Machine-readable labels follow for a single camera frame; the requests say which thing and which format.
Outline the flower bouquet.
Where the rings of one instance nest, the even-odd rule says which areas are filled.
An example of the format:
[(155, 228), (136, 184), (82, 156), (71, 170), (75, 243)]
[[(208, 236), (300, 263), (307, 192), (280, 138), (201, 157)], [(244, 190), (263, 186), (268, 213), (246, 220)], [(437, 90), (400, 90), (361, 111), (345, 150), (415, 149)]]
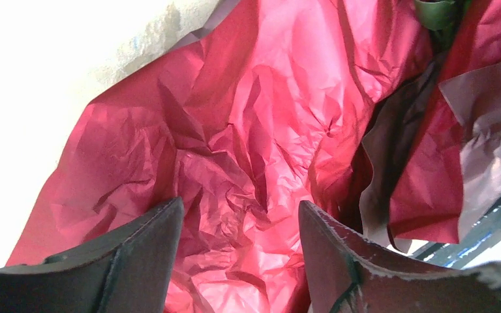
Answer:
[(388, 249), (501, 195), (501, 1), (239, 1), (92, 100), (9, 265), (180, 198), (165, 312), (305, 312), (310, 201)]

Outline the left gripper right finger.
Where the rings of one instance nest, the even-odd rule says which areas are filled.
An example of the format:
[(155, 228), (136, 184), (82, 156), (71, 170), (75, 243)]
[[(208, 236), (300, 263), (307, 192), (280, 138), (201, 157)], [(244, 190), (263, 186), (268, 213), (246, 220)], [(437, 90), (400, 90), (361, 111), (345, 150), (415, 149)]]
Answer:
[(314, 312), (501, 312), (501, 262), (460, 270), (418, 261), (310, 201), (298, 219)]

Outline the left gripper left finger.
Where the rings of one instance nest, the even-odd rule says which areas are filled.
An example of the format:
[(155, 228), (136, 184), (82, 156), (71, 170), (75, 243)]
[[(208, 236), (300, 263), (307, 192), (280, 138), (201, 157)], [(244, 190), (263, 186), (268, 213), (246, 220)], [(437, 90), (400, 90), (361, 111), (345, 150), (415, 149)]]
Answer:
[(162, 312), (183, 215), (174, 198), (41, 264), (0, 268), (0, 312)]

